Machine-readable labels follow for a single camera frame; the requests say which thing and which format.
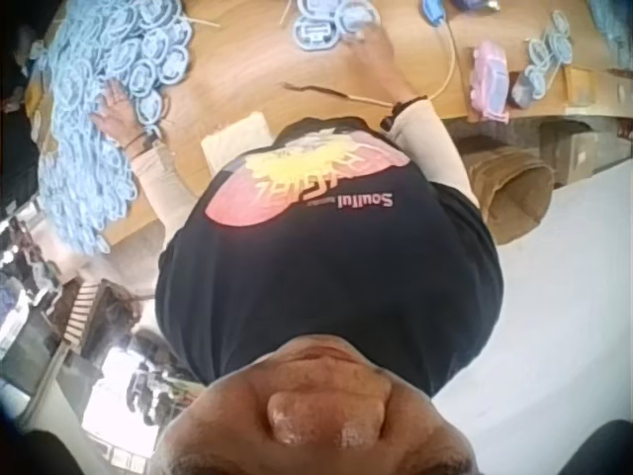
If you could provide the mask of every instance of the arm sleeve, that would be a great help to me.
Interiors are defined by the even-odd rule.
[[[132,169],[151,208],[165,227],[165,248],[184,226],[198,200],[178,176],[173,155],[164,144],[135,158]]]
[[[462,157],[430,101],[417,101],[404,109],[387,137],[417,164],[428,181],[455,188],[479,207]]]

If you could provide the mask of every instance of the nose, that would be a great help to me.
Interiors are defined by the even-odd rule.
[[[385,404],[343,391],[292,391],[268,401],[275,438],[286,445],[367,448],[380,437]]]

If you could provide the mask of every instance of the cable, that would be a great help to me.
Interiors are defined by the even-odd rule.
[[[437,90],[437,92],[428,96],[428,99],[431,101],[433,99],[437,99],[446,90],[446,88],[448,87],[448,84],[451,82],[451,79],[453,78],[453,74],[455,73],[455,65],[457,63],[457,46],[456,46],[455,38],[453,37],[453,31],[451,30],[451,27],[448,25],[448,22],[444,21],[442,22],[442,25],[446,27],[446,31],[448,32],[448,41],[450,43],[450,48],[451,48],[451,63],[448,68],[448,75],[446,76],[444,83]]]
[[[336,91],[334,89],[329,89],[327,87],[321,86],[296,86],[295,84],[291,84],[290,82],[282,82],[282,86],[289,91],[295,92],[306,92],[306,91],[315,91],[320,94],[326,94],[328,96],[338,97],[339,99],[344,99],[346,101],[352,102],[362,102],[363,104],[371,104],[373,106],[387,107],[389,109],[394,107],[394,104],[385,101],[379,101],[378,99],[372,99],[371,97],[363,97],[363,96],[352,96],[350,94],[345,94],[344,92]]]
[[[288,17],[288,14],[290,13],[290,7],[292,7],[292,5],[293,5],[293,0],[288,0],[288,2],[286,3],[286,8],[284,8],[284,13],[282,13],[281,19],[279,20],[280,27],[283,27],[284,24],[286,23],[286,18]]]

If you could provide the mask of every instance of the table surface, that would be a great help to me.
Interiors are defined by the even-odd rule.
[[[588,114],[633,117],[633,81],[606,72],[613,67],[606,43],[595,28],[584,0],[514,0],[502,2],[489,15],[462,13],[444,2],[458,52],[458,67],[448,87],[433,104],[444,118],[467,117],[472,49],[483,40],[504,47],[508,69],[520,71],[528,63],[526,39],[539,38],[550,25],[552,11],[561,10],[570,21],[574,67],[593,71],[596,103],[586,108],[567,106],[563,73],[548,95],[511,117]],[[189,46],[191,66],[181,84],[164,88],[169,110],[160,127],[176,154],[176,168],[187,185],[202,194],[211,175],[200,147],[213,131],[260,111],[273,134],[304,117],[358,116],[378,127],[387,109],[350,103],[316,93],[296,93],[281,87],[284,81],[314,84],[349,94],[386,99],[365,80],[345,46],[324,52],[304,52],[292,39],[298,16],[293,7],[284,27],[279,20],[286,0],[184,0],[187,15],[218,22],[220,29],[194,24]],[[434,29],[419,14],[419,0],[375,0],[383,25],[395,46],[397,62],[421,94],[432,94],[444,81],[450,62],[450,39],[445,28]],[[617,88],[628,91],[629,102],[619,103]],[[51,98],[40,105],[45,137]],[[105,236],[115,244],[155,220],[144,196],[131,206],[128,217],[108,226]]]

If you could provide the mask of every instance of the brown bag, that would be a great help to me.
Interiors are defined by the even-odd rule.
[[[547,164],[483,136],[459,141],[457,148],[497,244],[521,238],[541,223],[554,191],[554,172]]]

